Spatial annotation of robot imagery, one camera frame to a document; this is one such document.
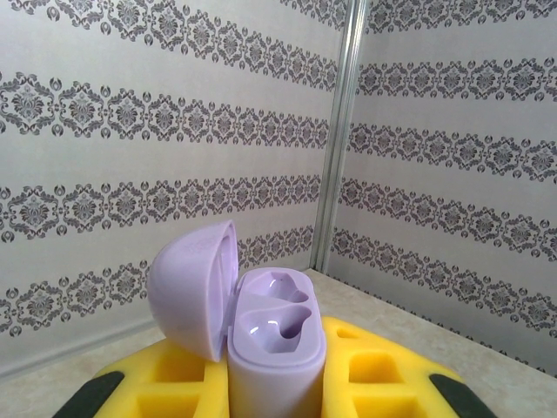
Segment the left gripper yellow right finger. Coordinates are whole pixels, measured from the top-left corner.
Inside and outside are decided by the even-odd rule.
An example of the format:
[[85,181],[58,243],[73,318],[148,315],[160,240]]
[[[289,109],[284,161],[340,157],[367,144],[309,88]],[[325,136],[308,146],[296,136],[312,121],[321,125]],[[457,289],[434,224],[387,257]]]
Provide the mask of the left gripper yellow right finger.
[[327,340],[323,417],[490,417],[451,369],[343,320],[322,319]]

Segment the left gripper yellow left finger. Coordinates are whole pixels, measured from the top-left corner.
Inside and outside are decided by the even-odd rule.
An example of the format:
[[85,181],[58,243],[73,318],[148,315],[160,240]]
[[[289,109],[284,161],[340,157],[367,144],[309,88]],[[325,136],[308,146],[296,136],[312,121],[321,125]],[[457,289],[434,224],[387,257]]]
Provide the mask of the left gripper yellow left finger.
[[207,361],[167,339],[101,369],[56,417],[228,417],[226,361]]

